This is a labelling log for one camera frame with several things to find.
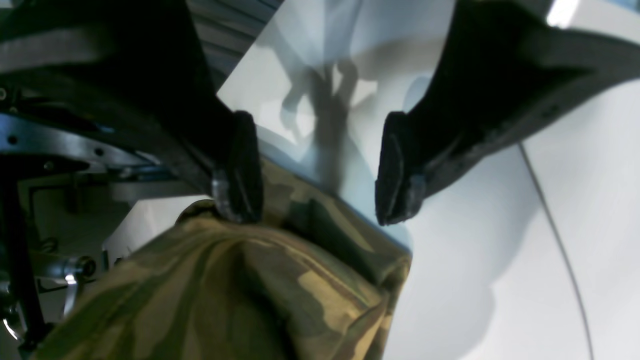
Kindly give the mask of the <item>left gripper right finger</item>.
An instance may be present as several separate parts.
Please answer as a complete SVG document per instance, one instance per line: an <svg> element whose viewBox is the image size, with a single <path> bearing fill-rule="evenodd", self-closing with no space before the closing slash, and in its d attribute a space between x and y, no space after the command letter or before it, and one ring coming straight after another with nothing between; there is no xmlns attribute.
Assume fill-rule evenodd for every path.
<svg viewBox="0 0 640 360"><path fill-rule="evenodd" d="M639 42L569 28L577 0L458 0L424 96L389 112L375 216L415 217L426 198L611 87L639 78Z"/></svg>

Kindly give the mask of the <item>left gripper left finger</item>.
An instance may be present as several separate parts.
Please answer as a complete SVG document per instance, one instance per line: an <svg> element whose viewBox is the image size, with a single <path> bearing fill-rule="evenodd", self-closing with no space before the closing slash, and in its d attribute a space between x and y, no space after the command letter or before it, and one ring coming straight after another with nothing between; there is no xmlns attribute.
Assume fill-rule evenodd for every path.
<svg viewBox="0 0 640 360"><path fill-rule="evenodd" d="M185 1L25 0L1 24L1 79L114 129L224 219L262 217L254 119L217 97Z"/></svg>

